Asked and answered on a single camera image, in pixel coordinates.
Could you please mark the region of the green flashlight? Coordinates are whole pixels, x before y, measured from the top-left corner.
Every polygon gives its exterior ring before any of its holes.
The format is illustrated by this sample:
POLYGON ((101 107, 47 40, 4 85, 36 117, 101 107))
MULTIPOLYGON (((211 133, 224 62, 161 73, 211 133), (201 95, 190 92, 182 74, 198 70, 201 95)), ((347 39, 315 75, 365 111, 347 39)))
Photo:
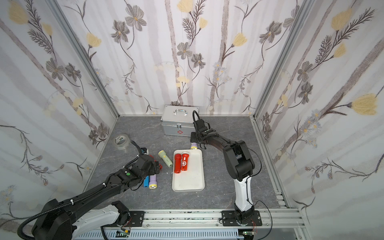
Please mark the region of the green flashlight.
POLYGON ((171 159, 168 157, 168 155, 166 154, 166 152, 164 150, 159 151, 158 156, 164 161, 164 163, 169 168, 173 167, 173 162, 171 161, 171 159))

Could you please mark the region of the plain red flashlight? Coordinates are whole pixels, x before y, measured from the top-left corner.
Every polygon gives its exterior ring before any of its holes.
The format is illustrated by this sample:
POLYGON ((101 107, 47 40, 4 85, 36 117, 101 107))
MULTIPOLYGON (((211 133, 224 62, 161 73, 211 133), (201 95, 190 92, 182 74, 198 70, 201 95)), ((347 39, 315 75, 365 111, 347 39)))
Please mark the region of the plain red flashlight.
POLYGON ((182 155, 175 154, 174 155, 174 173, 175 174, 179 174, 181 172, 181 166, 182 166, 182 155))

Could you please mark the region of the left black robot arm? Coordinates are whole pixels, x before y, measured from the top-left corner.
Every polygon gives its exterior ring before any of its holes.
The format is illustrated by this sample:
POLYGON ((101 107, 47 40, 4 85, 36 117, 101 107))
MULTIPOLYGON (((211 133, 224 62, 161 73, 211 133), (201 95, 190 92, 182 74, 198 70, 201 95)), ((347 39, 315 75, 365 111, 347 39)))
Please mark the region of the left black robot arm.
POLYGON ((73 240, 98 227, 134 225, 135 215, 120 201, 95 209, 127 190, 137 190, 146 177, 160 172, 159 162, 136 143, 133 145, 139 152, 134 160, 89 191, 61 202, 49 201, 40 213, 20 224, 18 236, 23 240, 73 240))

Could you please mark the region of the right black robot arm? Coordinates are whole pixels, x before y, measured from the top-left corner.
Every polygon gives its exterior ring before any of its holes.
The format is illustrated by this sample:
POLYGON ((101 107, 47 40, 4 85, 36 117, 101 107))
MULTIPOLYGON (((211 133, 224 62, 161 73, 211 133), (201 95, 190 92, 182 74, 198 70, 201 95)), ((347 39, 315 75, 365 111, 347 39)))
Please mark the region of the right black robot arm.
POLYGON ((251 195, 252 177, 255 162, 251 156, 252 149, 244 141, 229 140, 211 128, 197 113, 193 111, 193 124, 195 131, 191 133, 191 142, 210 145, 221 150, 224 155, 226 169, 235 183, 235 220, 239 225, 255 220, 255 204, 251 195))

